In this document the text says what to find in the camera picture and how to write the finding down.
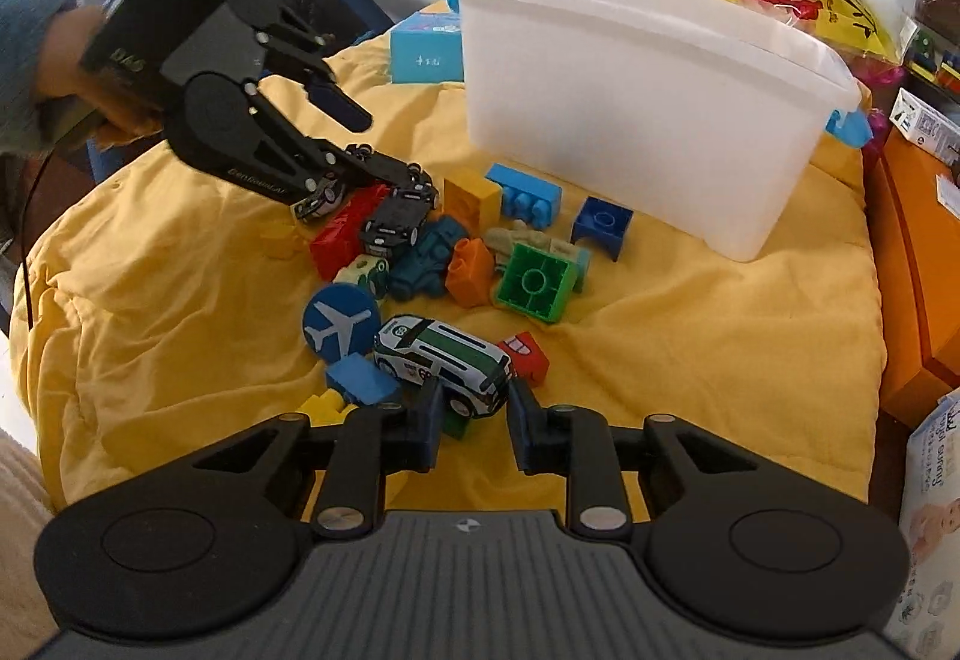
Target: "hand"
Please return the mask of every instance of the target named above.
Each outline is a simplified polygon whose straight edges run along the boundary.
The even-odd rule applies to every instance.
[[[112,88],[80,67],[90,38],[104,23],[104,11],[90,6],[54,16],[40,48],[34,93],[37,102],[71,94],[107,118],[97,131],[101,148],[123,145],[160,131],[160,117],[136,97]]]

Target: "person's arm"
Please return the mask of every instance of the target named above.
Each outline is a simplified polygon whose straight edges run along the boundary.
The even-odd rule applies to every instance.
[[[40,136],[37,105],[75,94],[97,107],[107,123],[102,146],[130,142],[160,130],[157,117],[80,68],[80,57],[104,20],[99,7],[77,0],[0,0],[0,152],[50,150]]]

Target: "red toy block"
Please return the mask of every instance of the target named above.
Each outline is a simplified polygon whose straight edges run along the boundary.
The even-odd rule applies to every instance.
[[[354,192],[350,201],[313,238],[310,256],[324,281],[333,281],[337,273],[363,254],[360,230],[389,193],[390,187],[383,184]]]
[[[446,269],[446,290],[460,307],[488,305],[493,282],[493,254],[483,240],[458,240]]]
[[[544,383],[546,372],[550,369],[550,360],[546,358],[541,347],[536,345],[534,336],[529,332],[521,332],[512,338],[501,340],[496,345],[510,355],[519,377],[534,386]]]

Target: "white plastic storage container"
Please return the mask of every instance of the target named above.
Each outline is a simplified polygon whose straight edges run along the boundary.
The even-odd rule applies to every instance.
[[[753,259],[834,110],[832,49],[722,0],[460,0],[473,141]]]

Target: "baby image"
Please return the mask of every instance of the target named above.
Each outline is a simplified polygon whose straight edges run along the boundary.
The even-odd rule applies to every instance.
[[[947,505],[927,503],[910,520],[910,544],[917,565],[932,555],[944,536],[960,529],[960,497]]]

